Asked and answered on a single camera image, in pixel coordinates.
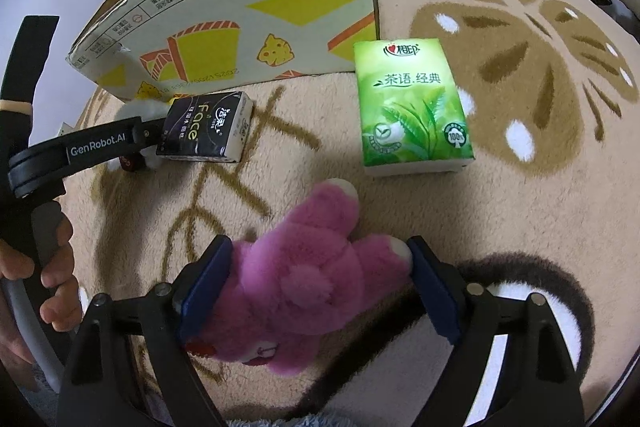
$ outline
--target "brand logo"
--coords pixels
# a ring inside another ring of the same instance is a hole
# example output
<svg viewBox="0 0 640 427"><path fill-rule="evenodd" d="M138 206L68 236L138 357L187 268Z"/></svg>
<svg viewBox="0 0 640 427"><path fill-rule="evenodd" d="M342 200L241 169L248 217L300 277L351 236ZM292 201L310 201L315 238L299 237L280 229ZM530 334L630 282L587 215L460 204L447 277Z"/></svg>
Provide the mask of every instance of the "brand logo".
<svg viewBox="0 0 640 427"><path fill-rule="evenodd" d="M369 145L378 154L391 154L402 147L400 140L404 136L402 124L379 123L373 128L373 134L366 135Z"/></svg>
<svg viewBox="0 0 640 427"><path fill-rule="evenodd" d="M97 149L102 149L103 147L108 147L110 145L115 145L118 142L124 142L127 138L124 136L124 133L119 133L116 136L110 136L108 138L100 138L99 140L92 140L91 142L86 143L85 145L79 145L78 147L71 147L69 149L69 154L71 156L79 156L91 151L95 151Z"/></svg>
<svg viewBox="0 0 640 427"><path fill-rule="evenodd" d="M388 44L383 51L391 57L410 57L417 55L420 48L417 44Z"/></svg>
<svg viewBox="0 0 640 427"><path fill-rule="evenodd" d="M459 123L448 123L444 128L444 136L456 149L460 149L466 143L466 131Z"/></svg>
<svg viewBox="0 0 640 427"><path fill-rule="evenodd" d="M224 109L219 107L216 109L216 123L214 124L214 129L216 130L216 134L222 136L221 128L225 124L226 115L231 112L231 109Z"/></svg>

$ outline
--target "screw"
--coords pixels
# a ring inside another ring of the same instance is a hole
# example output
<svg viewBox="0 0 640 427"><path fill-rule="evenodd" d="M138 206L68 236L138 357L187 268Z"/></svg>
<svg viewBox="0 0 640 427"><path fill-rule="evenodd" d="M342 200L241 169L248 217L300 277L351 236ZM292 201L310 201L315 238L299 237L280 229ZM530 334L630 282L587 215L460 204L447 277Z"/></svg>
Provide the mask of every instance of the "screw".
<svg viewBox="0 0 640 427"><path fill-rule="evenodd" d="M471 295L475 295L476 297L478 297L482 295L482 293L484 293L484 288L481 284L472 282L466 285L466 291Z"/></svg>
<svg viewBox="0 0 640 427"><path fill-rule="evenodd" d="M102 306L107 302L108 297L109 296L106 293L98 293L98 295L94 297L94 306Z"/></svg>
<svg viewBox="0 0 640 427"><path fill-rule="evenodd" d="M532 293L529 297L531 297L531 302L536 306L544 306L546 303L545 296L542 293Z"/></svg>
<svg viewBox="0 0 640 427"><path fill-rule="evenodd" d="M164 297L165 295L169 295L170 292L171 292L171 285L168 282L158 283L154 287L154 293L158 297Z"/></svg>

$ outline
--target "cheese illustration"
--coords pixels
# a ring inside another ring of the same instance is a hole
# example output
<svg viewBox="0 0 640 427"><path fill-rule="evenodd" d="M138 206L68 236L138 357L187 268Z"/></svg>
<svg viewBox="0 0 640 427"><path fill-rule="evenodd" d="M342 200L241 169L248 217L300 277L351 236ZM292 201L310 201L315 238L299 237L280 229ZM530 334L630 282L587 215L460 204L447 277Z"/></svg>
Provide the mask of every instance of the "cheese illustration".
<svg viewBox="0 0 640 427"><path fill-rule="evenodd" d="M264 45L256 57L260 62L268 64L272 68L286 64L293 60L295 55L291 46L285 39L276 37L273 33L267 35Z"/></svg>
<svg viewBox="0 0 640 427"><path fill-rule="evenodd" d="M153 100L161 100L162 93L156 86L152 86L148 82L142 82L142 84L140 84L140 87L138 88L138 92L136 93L136 98L142 100L147 100L150 98Z"/></svg>

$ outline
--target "cardboard box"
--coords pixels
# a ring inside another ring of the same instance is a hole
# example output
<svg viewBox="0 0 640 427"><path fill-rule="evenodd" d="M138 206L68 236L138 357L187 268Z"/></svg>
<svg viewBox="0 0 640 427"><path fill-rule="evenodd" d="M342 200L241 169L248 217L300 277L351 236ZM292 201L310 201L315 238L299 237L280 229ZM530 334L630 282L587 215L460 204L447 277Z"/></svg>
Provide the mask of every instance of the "cardboard box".
<svg viewBox="0 0 640 427"><path fill-rule="evenodd" d="M67 60L121 100L353 71L376 0L106 0Z"/></svg>
<svg viewBox="0 0 640 427"><path fill-rule="evenodd" d="M355 57L365 172L460 171L474 160L438 39L359 42Z"/></svg>

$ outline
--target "yellow shape print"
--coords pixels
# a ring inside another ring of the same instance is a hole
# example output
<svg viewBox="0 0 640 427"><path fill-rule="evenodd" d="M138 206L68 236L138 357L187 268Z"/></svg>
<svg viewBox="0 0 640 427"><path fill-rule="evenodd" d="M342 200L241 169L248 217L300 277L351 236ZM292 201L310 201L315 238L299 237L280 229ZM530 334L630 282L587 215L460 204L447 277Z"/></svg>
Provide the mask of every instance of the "yellow shape print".
<svg viewBox="0 0 640 427"><path fill-rule="evenodd" d="M273 15L296 26L304 26L354 0L264 0L249 4L267 15Z"/></svg>
<svg viewBox="0 0 640 427"><path fill-rule="evenodd" d="M239 36L232 21L199 23L172 35L167 42L177 76L185 82L233 78Z"/></svg>
<svg viewBox="0 0 640 427"><path fill-rule="evenodd" d="M374 41L376 32L376 16L373 12L337 34L327 44L329 51L344 60L353 62L353 45L360 41Z"/></svg>
<svg viewBox="0 0 640 427"><path fill-rule="evenodd" d="M124 87L127 84L127 77L124 73L124 64L116 66L111 71L107 71L96 82L100 87Z"/></svg>
<svg viewBox="0 0 640 427"><path fill-rule="evenodd" d="M156 86L152 86L148 82L142 82L138 88L138 92L136 93L136 98L142 100L146 100L148 98L160 100L162 99L162 93Z"/></svg>
<svg viewBox="0 0 640 427"><path fill-rule="evenodd" d="M260 62L268 64L272 68L281 66L290 60L293 60L295 55L291 51L291 46L285 39L276 37L273 33L267 35L264 41L264 46L256 57Z"/></svg>
<svg viewBox="0 0 640 427"><path fill-rule="evenodd" d="M142 64L142 67L145 68L145 70L147 70L149 74L151 74L151 71L153 70L156 64L156 59L161 53L168 54L169 50L156 50L154 52L148 52L148 53L145 53L144 55L140 55L139 57L140 63Z"/></svg>
<svg viewBox="0 0 640 427"><path fill-rule="evenodd" d="M176 80L178 78L178 71L175 68L174 61L171 55L168 53L162 53L156 58L156 62L151 70L151 77L158 82L164 82L166 80Z"/></svg>

